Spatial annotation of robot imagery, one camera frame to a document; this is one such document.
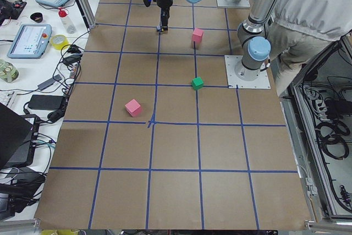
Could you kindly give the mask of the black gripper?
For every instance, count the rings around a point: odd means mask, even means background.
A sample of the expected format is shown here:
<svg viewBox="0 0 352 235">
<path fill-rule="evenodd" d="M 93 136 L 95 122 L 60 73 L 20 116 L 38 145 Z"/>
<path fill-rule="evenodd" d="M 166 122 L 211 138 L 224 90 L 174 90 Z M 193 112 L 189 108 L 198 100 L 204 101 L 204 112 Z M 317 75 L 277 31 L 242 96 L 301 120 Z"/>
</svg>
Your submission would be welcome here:
<svg viewBox="0 0 352 235">
<path fill-rule="evenodd" d="M 173 0 L 156 0 L 156 3 L 161 8 L 161 30 L 168 31 L 169 11 Z"/>
</svg>

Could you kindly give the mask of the pink cube near arm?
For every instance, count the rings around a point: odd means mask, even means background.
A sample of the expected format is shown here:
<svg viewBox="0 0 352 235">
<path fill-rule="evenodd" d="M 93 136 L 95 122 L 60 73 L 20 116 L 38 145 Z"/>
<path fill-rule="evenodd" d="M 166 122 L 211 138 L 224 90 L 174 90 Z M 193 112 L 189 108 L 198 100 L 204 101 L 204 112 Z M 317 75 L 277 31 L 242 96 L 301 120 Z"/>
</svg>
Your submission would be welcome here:
<svg viewBox="0 0 352 235">
<path fill-rule="evenodd" d="M 192 32 L 191 41 L 195 48 L 198 48 L 202 42 L 204 31 L 199 28 L 195 28 Z"/>
</svg>

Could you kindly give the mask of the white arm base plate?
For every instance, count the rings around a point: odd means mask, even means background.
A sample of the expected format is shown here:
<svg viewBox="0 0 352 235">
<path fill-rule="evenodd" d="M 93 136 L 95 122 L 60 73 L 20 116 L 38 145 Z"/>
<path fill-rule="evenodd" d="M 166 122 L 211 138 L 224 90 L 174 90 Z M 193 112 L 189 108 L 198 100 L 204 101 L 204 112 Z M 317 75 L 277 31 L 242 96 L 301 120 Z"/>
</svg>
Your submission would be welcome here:
<svg viewBox="0 0 352 235">
<path fill-rule="evenodd" d="M 225 55 L 228 87 L 231 89 L 270 89 L 265 64 L 258 70 L 248 70 L 242 65 L 242 56 Z"/>
</svg>

